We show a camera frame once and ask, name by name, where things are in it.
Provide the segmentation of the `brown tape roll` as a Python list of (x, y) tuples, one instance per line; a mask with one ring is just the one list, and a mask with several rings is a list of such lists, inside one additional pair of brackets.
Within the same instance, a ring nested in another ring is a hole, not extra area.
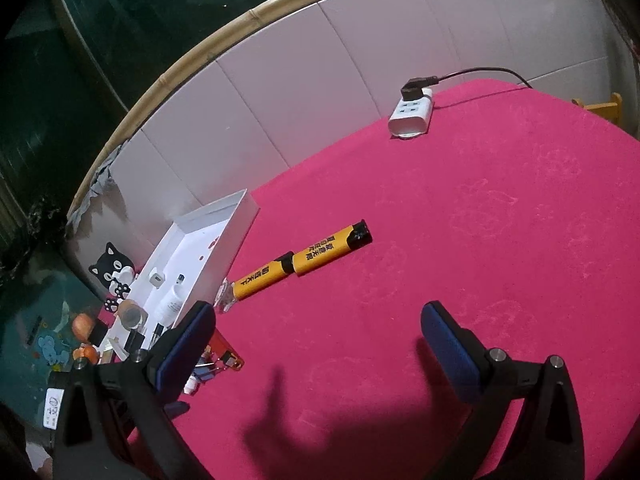
[(116, 316), (125, 330), (141, 330), (148, 318), (146, 311), (130, 299), (119, 304)]

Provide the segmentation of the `black white cat figure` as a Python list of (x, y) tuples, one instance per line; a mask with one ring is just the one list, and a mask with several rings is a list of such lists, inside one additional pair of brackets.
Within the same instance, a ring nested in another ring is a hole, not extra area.
[(107, 242), (96, 263), (89, 266), (89, 273), (105, 287), (107, 294), (104, 309), (116, 313), (120, 304), (130, 294), (131, 285), (137, 277), (132, 260), (120, 252), (113, 243)]

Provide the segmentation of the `white plastic bottle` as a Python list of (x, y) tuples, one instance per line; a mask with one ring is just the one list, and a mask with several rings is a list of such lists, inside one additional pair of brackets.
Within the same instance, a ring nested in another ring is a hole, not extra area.
[(184, 282), (184, 275), (179, 274), (178, 278), (168, 292), (160, 300), (157, 305), (154, 315), (157, 324), (165, 328), (171, 328), (174, 324), (178, 314), (183, 306), (184, 298), (182, 293), (182, 285)]

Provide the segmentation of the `white cardboard tray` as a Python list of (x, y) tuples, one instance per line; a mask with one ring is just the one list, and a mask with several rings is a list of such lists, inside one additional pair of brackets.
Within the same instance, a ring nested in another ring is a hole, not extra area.
[[(182, 321), (196, 302), (203, 300), (211, 304), (215, 300), (257, 213), (258, 206), (250, 192), (242, 190), (174, 221), (132, 283), (128, 296), (148, 314), (145, 326), (137, 330), (144, 337), (143, 349), (151, 349), (160, 338), (156, 330), (160, 324), (154, 312), (179, 274), (184, 275), (184, 303), (171, 328)], [(160, 289), (149, 283), (149, 274), (154, 269), (165, 274)]]

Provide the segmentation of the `red stick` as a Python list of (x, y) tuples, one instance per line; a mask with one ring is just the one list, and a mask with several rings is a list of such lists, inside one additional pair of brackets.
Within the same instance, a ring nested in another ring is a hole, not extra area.
[(245, 362), (220, 330), (215, 330), (209, 339), (210, 359), (215, 370), (242, 370)]

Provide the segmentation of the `grey cloth on rail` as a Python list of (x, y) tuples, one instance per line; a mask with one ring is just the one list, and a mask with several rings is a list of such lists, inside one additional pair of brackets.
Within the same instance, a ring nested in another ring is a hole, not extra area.
[(112, 166), (126, 144), (127, 141), (119, 143), (110, 154), (101, 158), (82, 181), (66, 214), (65, 237), (68, 240), (78, 232), (82, 217), (89, 210), (92, 201), (114, 188), (115, 180), (112, 175)]

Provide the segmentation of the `yellow black tube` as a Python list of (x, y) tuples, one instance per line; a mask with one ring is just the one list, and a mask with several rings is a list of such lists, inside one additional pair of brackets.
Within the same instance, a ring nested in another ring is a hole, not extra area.
[(237, 302), (253, 296), (256, 292), (280, 282), (294, 273), (294, 252), (286, 252), (250, 274), (230, 281), (225, 278), (216, 295), (214, 308), (219, 313), (228, 312)]
[(307, 274), (371, 242), (367, 222), (361, 220), (296, 252), (292, 258), (294, 273)]

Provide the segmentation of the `small white cube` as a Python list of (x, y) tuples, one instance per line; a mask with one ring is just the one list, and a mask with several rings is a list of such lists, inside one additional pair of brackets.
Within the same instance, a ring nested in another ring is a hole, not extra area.
[(160, 289), (165, 281), (165, 274), (159, 270), (152, 270), (149, 274), (149, 283), (156, 289)]

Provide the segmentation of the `yellow wooden chair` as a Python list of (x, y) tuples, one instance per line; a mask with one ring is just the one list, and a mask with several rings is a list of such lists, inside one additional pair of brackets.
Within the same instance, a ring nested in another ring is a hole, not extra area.
[(581, 99), (571, 99), (570, 102), (583, 110), (607, 120), (613, 125), (620, 126), (623, 119), (623, 98), (618, 92), (612, 92), (610, 99), (602, 103), (585, 104)]

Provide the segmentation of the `pink table cloth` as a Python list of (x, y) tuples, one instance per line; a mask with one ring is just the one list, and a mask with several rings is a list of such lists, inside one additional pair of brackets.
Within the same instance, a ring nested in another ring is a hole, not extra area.
[(466, 407), (420, 331), (440, 301), (486, 346), (565, 360), (596, 478), (639, 414), (639, 144), (506, 82), (442, 92), (430, 131), (374, 124), (254, 195), (230, 275), (357, 221), (372, 242), (219, 320), (245, 365), (176, 425), (217, 479), (420, 479)]

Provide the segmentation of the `white power adapter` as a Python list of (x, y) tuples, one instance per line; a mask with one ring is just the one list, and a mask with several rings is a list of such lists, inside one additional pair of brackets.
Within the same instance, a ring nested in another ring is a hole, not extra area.
[(387, 127), (394, 138), (408, 140), (427, 133), (434, 108), (433, 90), (422, 90), (420, 99), (401, 99), (388, 118)]

